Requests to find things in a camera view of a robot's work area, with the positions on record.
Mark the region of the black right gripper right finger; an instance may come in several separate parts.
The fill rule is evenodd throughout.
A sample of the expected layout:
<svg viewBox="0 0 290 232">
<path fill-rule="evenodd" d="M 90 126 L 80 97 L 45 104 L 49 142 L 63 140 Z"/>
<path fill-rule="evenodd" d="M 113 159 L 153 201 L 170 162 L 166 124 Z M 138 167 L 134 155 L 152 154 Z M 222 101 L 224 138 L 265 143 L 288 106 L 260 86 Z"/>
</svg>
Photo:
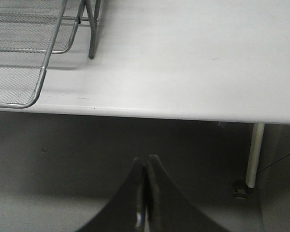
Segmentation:
<svg viewBox="0 0 290 232">
<path fill-rule="evenodd" d="M 146 164 L 148 224 L 151 232 L 225 232 L 196 208 L 170 179 L 157 155 Z"/>
</svg>

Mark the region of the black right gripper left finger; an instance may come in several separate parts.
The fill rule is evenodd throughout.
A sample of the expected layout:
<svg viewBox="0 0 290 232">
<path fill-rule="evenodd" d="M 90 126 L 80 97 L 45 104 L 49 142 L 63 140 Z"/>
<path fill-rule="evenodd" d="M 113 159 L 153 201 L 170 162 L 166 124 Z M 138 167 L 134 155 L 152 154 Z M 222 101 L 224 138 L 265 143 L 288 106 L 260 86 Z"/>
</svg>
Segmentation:
<svg viewBox="0 0 290 232">
<path fill-rule="evenodd" d="M 143 232 L 145 229 L 145 167 L 135 158 L 117 193 L 79 232 Z"/>
</svg>

